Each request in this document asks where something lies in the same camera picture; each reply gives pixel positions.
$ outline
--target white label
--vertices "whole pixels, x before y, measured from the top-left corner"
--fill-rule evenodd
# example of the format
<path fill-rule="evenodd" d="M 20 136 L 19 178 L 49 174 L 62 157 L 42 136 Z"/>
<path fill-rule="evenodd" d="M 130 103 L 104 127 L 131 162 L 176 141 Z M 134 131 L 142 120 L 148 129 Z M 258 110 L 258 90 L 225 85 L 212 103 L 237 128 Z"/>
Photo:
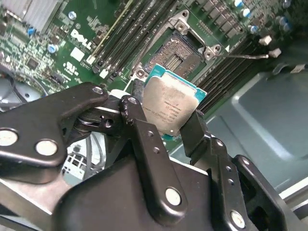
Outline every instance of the white label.
<path fill-rule="evenodd" d="M 75 75 L 78 76 L 79 73 L 77 71 L 77 68 L 71 64 L 70 62 L 66 62 L 65 64 L 63 64 L 64 70 L 69 73 L 71 76 Z"/>
<path fill-rule="evenodd" d="M 290 73 L 291 74 L 299 73 L 304 69 L 305 69 L 305 64 L 297 65 Z"/>
<path fill-rule="evenodd" d="M 79 34 L 79 32 L 76 29 L 72 30 L 71 36 L 77 39 L 78 42 L 81 42 L 81 44 L 85 46 L 88 50 L 91 50 L 92 42 L 88 43 L 88 39 L 85 38 L 83 35 Z"/>
<path fill-rule="evenodd" d="M 89 55 L 89 57 L 87 58 L 86 61 L 87 61 L 88 64 L 92 65 L 95 61 L 95 57 L 92 56 L 92 55 Z"/>
<path fill-rule="evenodd" d="M 100 73 L 100 77 L 105 78 L 108 75 L 108 71 L 106 71 L 106 69 L 104 69 L 101 73 Z"/>
<path fill-rule="evenodd" d="M 79 62 L 82 60 L 83 56 L 85 56 L 84 52 L 79 50 L 77 47 L 73 49 L 70 55 Z"/>

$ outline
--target cable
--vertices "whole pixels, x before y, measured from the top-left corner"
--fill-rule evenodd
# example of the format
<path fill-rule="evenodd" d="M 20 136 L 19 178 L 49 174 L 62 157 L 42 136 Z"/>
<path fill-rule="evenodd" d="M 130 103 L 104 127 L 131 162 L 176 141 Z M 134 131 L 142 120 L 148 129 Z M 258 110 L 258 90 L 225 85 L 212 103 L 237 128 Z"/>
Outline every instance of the cable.
<path fill-rule="evenodd" d="M 224 58 L 242 58 L 242 59 L 268 59 L 270 56 L 268 54 L 262 54 L 262 55 L 245 55 L 245 54 L 219 54 L 216 55 L 217 57 L 224 57 Z"/>
<path fill-rule="evenodd" d="M 99 153 L 100 153 L 100 161 L 97 163 L 95 168 L 92 170 L 92 175 L 94 175 L 95 173 L 100 171 L 102 168 L 104 169 L 105 164 L 106 164 L 106 154 L 103 153 L 102 147 L 100 146 L 100 143 L 99 143 L 96 135 L 93 135 L 93 138 L 94 138 L 96 145 L 98 146 L 98 150 L 99 150 Z"/>
<path fill-rule="evenodd" d="M 85 174 L 83 176 L 83 180 L 86 180 L 91 176 L 91 165 L 92 165 L 91 135 L 86 138 L 86 146 L 87 146 L 87 164 L 86 164 L 86 170 L 85 170 Z"/>

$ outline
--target electronic component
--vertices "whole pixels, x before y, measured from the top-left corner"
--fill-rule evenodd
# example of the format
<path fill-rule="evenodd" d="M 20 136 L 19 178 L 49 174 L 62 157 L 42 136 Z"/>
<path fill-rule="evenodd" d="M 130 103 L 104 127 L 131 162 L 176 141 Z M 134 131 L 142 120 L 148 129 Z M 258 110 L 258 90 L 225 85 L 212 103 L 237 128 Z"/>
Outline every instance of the electronic component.
<path fill-rule="evenodd" d="M 236 7 L 242 7 L 244 5 L 243 0 L 234 0 L 234 5 Z"/>
<path fill-rule="evenodd" d="M 236 34 L 237 34 L 236 29 L 232 28 L 231 31 L 229 31 L 229 32 L 227 33 L 227 36 L 231 39 L 231 38 L 233 38 L 233 36 L 235 36 Z"/>
<path fill-rule="evenodd" d="M 143 110 L 162 134 L 176 136 L 206 92 L 160 65 L 149 74 L 143 91 Z"/>
<path fill-rule="evenodd" d="M 59 47 L 54 44 L 49 44 L 47 50 L 50 54 L 55 54 L 59 50 Z"/>
<path fill-rule="evenodd" d="M 202 55 L 192 48 L 181 35 L 175 34 L 165 41 L 145 64 L 144 69 L 150 72 L 156 64 L 159 64 L 182 78 L 186 78 L 202 61 Z"/>
<path fill-rule="evenodd" d="M 27 29 L 27 34 L 28 34 L 28 36 L 34 35 L 34 34 L 35 34 L 35 31 L 36 31 L 36 30 L 35 30 L 33 27 L 28 28 L 28 29 Z"/>
<path fill-rule="evenodd" d="M 2 5 L 14 18 L 32 25 L 37 31 L 45 32 L 50 21 L 60 8 L 62 0 L 2 0 Z"/>
<path fill-rule="evenodd" d="M 232 25 L 230 22 L 226 22 L 222 27 L 221 30 L 225 33 L 227 33 L 228 31 L 230 31 L 232 29 Z"/>
<path fill-rule="evenodd" d="M 30 58 L 29 61 L 27 62 L 27 66 L 31 70 L 35 70 L 38 65 L 39 65 L 39 63 L 36 60 L 34 60 L 33 58 Z"/>
<path fill-rule="evenodd" d="M 5 35 L 6 28 L 7 28 L 7 24 L 6 23 L 0 23 L 0 36 L 4 36 Z"/>
<path fill-rule="evenodd" d="M 270 42 L 272 41 L 272 38 L 270 35 L 265 36 L 264 38 L 261 38 L 259 40 L 259 43 L 263 46 L 268 46 Z"/>
<path fill-rule="evenodd" d="M 52 79 L 53 82 L 55 82 L 57 84 L 63 84 L 64 83 L 64 78 L 56 72 L 53 72 L 51 74 L 51 79 Z"/>
<path fill-rule="evenodd" d="M 76 14 L 74 11 L 70 11 L 70 12 L 68 13 L 68 18 L 69 18 L 70 20 L 75 20 L 75 19 L 77 18 L 77 14 Z"/>
<path fill-rule="evenodd" d="M 257 26 L 249 26 L 248 28 L 251 34 L 255 34 L 258 31 Z"/>
<path fill-rule="evenodd" d="M 241 11 L 241 13 L 242 13 L 242 17 L 248 18 L 250 16 L 250 9 L 245 8 Z"/>
<path fill-rule="evenodd" d="M 214 4 L 212 3 L 211 0 L 209 0 L 203 7 L 205 12 L 209 12 L 213 8 L 214 8 Z"/>

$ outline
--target screw hole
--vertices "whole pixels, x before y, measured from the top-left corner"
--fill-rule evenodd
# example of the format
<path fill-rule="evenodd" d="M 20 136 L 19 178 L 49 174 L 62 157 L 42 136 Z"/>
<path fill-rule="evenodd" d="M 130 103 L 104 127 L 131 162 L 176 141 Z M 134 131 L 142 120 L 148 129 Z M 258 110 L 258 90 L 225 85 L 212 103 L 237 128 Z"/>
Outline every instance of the screw hole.
<path fill-rule="evenodd" d="M 111 128 L 111 126 L 114 124 L 114 121 L 112 119 L 107 119 L 104 124 L 106 128 Z"/>
<path fill-rule="evenodd" d="M 230 185 L 234 185 L 234 181 L 233 180 L 228 179 L 228 182 L 229 182 Z"/>
<path fill-rule="evenodd" d="M 156 154 L 159 154 L 159 152 L 160 152 L 159 148 L 156 148 L 156 147 L 154 147 L 153 151 L 154 151 Z"/>
<path fill-rule="evenodd" d="M 132 97 L 129 97 L 128 101 L 130 101 L 133 104 L 137 104 L 137 101 L 134 98 L 132 98 Z"/>

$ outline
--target silver rivet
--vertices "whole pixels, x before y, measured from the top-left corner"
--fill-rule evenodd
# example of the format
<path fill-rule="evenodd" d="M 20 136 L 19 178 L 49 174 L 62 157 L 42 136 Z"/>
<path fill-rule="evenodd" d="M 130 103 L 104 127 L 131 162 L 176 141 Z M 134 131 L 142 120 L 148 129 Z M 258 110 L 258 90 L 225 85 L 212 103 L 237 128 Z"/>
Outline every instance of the silver rivet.
<path fill-rule="evenodd" d="M 242 160 L 244 161 L 246 165 L 249 165 L 249 161 L 245 157 L 243 157 Z"/>
<path fill-rule="evenodd" d="M 77 14 L 74 11 L 68 13 L 68 18 L 70 20 L 75 20 L 77 18 Z"/>
<path fill-rule="evenodd" d="M 11 130 L 0 130 L 0 146 L 10 146 L 18 140 L 18 136 Z"/>
<path fill-rule="evenodd" d="M 40 141 L 35 146 L 35 149 L 41 155 L 53 155 L 57 152 L 58 146 L 52 141 Z"/>
<path fill-rule="evenodd" d="M 137 101 L 134 98 L 132 98 L 132 97 L 129 97 L 128 101 L 130 101 L 133 104 L 137 104 Z"/>
<path fill-rule="evenodd" d="M 220 142 L 220 141 L 217 141 L 217 144 L 219 145 L 219 146 L 223 146 L 223 143 L 222 142 Z"/>
<path fill-rule="evenodd" d="M 174 206 L 181 204 L 180 194 L 172 188 L 168 188 L 166 190 L 166 198 L 169 201 L 169 203 L 174 205 Z"/>
<path fill-rule="evenodd" d="M 99 87 L 94 87 L 92 90 L 97 94 L 100 94 L 100 95 L 103 94 L 103 90 Z"/>
<path fill-rule="evenodd" d="M 245 228 L 245 221 L 244 218 L 238 212 L 232 210 L 231 211 L 231 218 L 233 222 L 236 224 L 237 227 L 243 229 Z"/>

